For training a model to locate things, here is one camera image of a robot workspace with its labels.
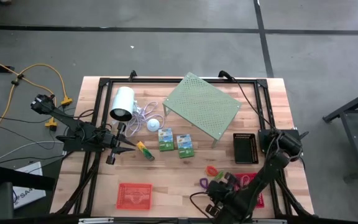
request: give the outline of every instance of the yellow cable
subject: yellow cable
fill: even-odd
[[[28,66],[27,68],[25,68],[25,69],[21,72],[21,74],[23,74],[23,73],[24,73],[25,71],[27,71],[28,69],[30,69],[30,68],[32,68],[32,67],[36,67],[36,66],[44,66],[44,67],[48,67],[48,68],[52,69],[52,70],[59,76],[60,81],[62,82],[64,97],[67,97],[65,82],[63,81],[62,75],[61,75],[55,68],[53,68],[52,66],[47,65],[47,64],[44,64],[44,63],[36,63],[36,64],[33,64],[33,65]]]
[[[13,94],[13,90],[15,89],[15,85],[12,85],[11,91],[9,92],[9,98],[7,100],[7,105],[5,107],[5,111],[2,114],[1,118],[0,118],[0,122],[2,121],[2,118],[5,117],[5,114],[7,113],[8,109],[9,109],[9,105],[11,104],[11,100],[12,100],[12,94]]]
[[[35,67],[35,66],[37,66],[37,65],[38,65],[38,64],[31,65],[31,66],[29,66],[29,67],[23,69],[23,71],[21,71],[20,73],[17,73],[17,72],[11,70],[10,68],[8,68],[8,67],[6,67],[5,65],[3,65],[3,64],[0,63],[0,66],[1,66],[2,68],[5,68],[6,70],[12,72],[12,73],[15,74],[16,76],[19,76],[20,74],[24,73],[24,72],[27,71],[28,69],[30,69],[30,68],[32,68],[32,67]],[[47,67],[50,67],[52,70],[56,71],[56,69],[54,69],[52,66],[50,66],[50,65],[49,65],[49,66],[46,65],[46,66],[47,66]],[[61,81],[62,81],[63,92],[65,93],[66,90],[65,90],[65,87],[64,87],[64,84],[63,84],[62,76],[61,76],[58,72],[57,72],[57,74],[59,75],[59,77],[60,77],[60,79],[61,79]],[[23,80],[25,80],[26,82],[30,83],[30,84],[33,85],[33,86],[36,86],[36,87],[42,88],[42,89],[44,89],[44,90],[47,90],[51,95],[54,95],[53,92],[52,92],[50,89],[48,89],[47,87],[45,87],[45,86],[35,84],[35,83],[31,82],[30,80],[28,80],[28,79],[26,79],[26,78],[23,78]],[[5,107],[5,111],[4,111],[4,113],[2,114],[2,116],[1,116],[1,118],[0,118],[0,122],[2,121],[3,117],[5,117],[7,111],[9,110],[9,107],[10,107],[10,105],[11,105],[11,100],[12,100],[12,97],[13,97],[13,90],[14,90],[14,89],[15,89],[15,85],[13,85],[12,88],[11,88],[11,91],[10,91],[10,93],[9,93],[9,99],[8,99],[7,105],[6,105],[6,107]]]

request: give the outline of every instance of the yellow and green toy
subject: yellow and green toy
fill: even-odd
[[[144,146],[144,144],[142,142],[138,142],[136,144],[137,148],[143,152],[143,155],[149,160],[149,161],[153,161],[155,158],[154,156],[149,152],[149,150],[146,148],[146,146]]]

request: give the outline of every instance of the yellow object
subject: yellow object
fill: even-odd
[[[138,142],[136,146],[141,152],[143,152],[143,149],[146,149],[146,146],[142,142]]]
[[[16,76],[19,76],[20,74],[23,74],[25,71],[27,71],[28,69],[30,68],[33,68],[33,67],[36,67],[36,66],[44,66],[44,67],[48,67],[50,69],[52,69],[60,78],[60,81],[62,82],[62,87],[63,87],[63,94],[64,94],[64,100],[62,101],[62,105],[70,105],[72,102],[73,102],[73,99],[67,97],[67,94],[66,94],[66,88],[65,88],[65,83],[63,81],[63,78],[62,78],[62,75],[55,69],[53,68],[52,66],[50,65],[47,65],[47,64],[42,64],[42,63],[37,63],[37,64],[34,64],[34,65],[31,65],[25,69],[23,69],[23,71],[21,71],[20,73],[17,73],[9,68],[7,68],[6,66],[4,66],[3,64],[0,63],[0,66],[2,68],[5,68],[6,70],[12,72],[13,74],[15,74]],[[47,87],[45,86],[42,86],[42,85],[38,85],[38,84],[35,84],[33,83],[32,81],[26,79],[26,78],[22,78],[24,81],[26,81],[27,83],[30,83],[31,85],[33,86],[36,86],[36,87],[39,87],[41,89],[44,89],[46,91],[48,91],[51,95],[54,95],[53,92],[48,89]],[[5,107],[5,111],[4,113],[2,114],[1,118],[0,118],[0,122],[2,121],[2,119],[5,117],[7,111],[9,110],[9,107],[11,105],[11,100],[12,100],[12,97],[13,97],[13,92],[14,92],[14,89],[15,89],[15,85],[12,85],[12,88],[9,92],[9,98],[8,98],[8,102],[7,102],[7,105]],[[56,100],[56,97],[54,98],[54,101],[55,101],[55,105],[57,106],[57,100]],[[50,119],[49,122],[45,123],[45,126],[46,127],[51,127],[51,126],[54,126],[54,127],[57,127],[57,123],[53,120],[53,119]]]
[[[138,142],[136,146],[141,152],[143,152],[143,155],[146,157],[146,159],[148,159],[149,161],[153,161],[155,159],[142,142]]]
[[[45,127],[50,128],[51,131],[56,131],[57,122],[55,122],[54,118],[50,118],[48,122],[45,123]]]
[[[73,99],[65,96],[65,99],[62,102],[60,102],[60,104],[67,106],[67,105],[70,105],[72,102],[73,102]]]

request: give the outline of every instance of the white paper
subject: white paper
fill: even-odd
[[[40,167],[41,167],[41,162],[35,162],[28,166],[17,169],[16,171],[27,173],[27,172],[31,172],[32,170],[39,168],[35,171],[32,171],[31,174],[42,175],[42,168],[40,168]],[[25,188],[25,187],[13,187],[13,191],[17,195],[16,202],[13,203],[14,209],[20,208],[23,205],[27,205],[28,203],[36,201],[36,200],[38,200],[42,197],[45,197],[47,195],[44,190],[35,190],[35,189],[30,189],[30,188]]]

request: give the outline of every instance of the white lamp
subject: white lamp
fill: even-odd
[[[110,116],[118,121],[129,121],[132,119],[134,110],[135,91],[123,86],[117,90],[116,97],[112,102]]]

